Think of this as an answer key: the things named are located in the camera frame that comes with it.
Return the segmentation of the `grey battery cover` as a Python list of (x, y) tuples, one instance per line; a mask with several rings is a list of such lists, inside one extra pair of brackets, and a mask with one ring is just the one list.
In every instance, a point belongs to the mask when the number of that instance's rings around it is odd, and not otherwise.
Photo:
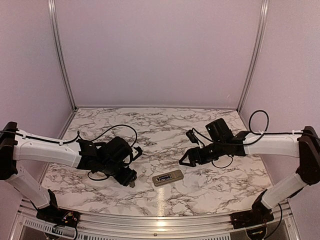
[(129, 184), (129, 187), (130, 187), (130, 188), (134, 188), (135, 186), (136, 186), (136, 184), (135, 184), (134, 181), (132, 181), (132, 182)]

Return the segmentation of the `black battery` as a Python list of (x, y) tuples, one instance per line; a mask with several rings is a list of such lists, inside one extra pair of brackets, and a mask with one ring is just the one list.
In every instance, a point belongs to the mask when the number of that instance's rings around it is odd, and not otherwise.
[(170, 180), (172, 177), (170, 175), (165, 175), (165, 176), (161, 176), (159, 177), (159, 181), (167, 181)]

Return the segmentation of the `white remote control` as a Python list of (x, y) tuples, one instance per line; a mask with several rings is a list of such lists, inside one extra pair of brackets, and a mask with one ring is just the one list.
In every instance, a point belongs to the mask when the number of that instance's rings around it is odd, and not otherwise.
[(182, 180), (184, 175), (180, 169), (162, 173), (152, 177), (152, 182), (156, 187), (163, 186), (169, 183), (173, 183)]

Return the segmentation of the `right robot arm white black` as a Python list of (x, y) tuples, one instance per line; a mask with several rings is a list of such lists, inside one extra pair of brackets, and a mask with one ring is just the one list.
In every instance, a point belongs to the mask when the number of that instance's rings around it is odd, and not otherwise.
[(307, 185), (320, 181), (320, 140), (311, 126), (289, 133), (253, 133), (240, 131), (234, 135), (223, 118), (206, 125), (211, 143), (188, 149), (179, 164), (188, 167), (216, 161), (222, 156), (279, 155), (299, 159), (292, 175), (262, 192), (252, 204), (247, 219), (258, 224), (281, 201), (291, 198)]

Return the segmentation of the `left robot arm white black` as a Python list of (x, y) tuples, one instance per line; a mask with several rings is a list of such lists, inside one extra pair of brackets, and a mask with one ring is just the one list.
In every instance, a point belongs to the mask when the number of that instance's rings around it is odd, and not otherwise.
[(55, 194), (38, 183), (20, 164), (21, 161), (56, 163), (90, 173), (113, 177), (122, 186), (129, 186), (137, 178), (129, 165), (142, 155), (135, 144), (121, 137), (109, 142), (85, 140), (76, 136), (72, 140), (45, 138), (17, 128), (8, 122), (0, 132), (0, 179), (12, 185), (53, 223), (63, 219)]

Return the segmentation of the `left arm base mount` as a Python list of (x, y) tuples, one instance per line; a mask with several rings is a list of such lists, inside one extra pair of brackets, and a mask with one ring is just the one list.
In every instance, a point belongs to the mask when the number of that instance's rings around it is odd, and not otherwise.
[(75, 228), (78, 225), (80, 213), (62, 208), (54, 210), (40, 209), (37, 211), (36, 217), (40, 220), (53, 223), (56, 226)]

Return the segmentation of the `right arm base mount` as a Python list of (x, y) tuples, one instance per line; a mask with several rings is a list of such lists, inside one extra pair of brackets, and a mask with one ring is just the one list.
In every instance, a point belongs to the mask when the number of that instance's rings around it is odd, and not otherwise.
[(271, 222), (274, 220), (274, 215), (268, 209), (251, 209), (232, 213), (230, 219), (234, 229), (241, 229)]

